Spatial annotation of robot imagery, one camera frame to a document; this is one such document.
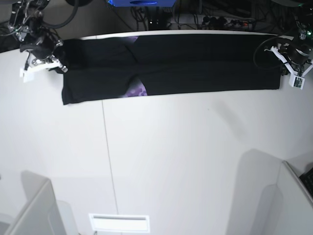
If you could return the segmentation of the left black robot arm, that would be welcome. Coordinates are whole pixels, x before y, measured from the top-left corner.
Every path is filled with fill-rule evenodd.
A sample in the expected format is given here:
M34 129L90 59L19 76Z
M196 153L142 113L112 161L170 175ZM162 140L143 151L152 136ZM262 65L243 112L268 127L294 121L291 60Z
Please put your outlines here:
M287 34L271 38L272 52L285 66L291 77L304 78L313 69L313 2L311 0L275 0L276 4L289 8L293 13L294 26Z

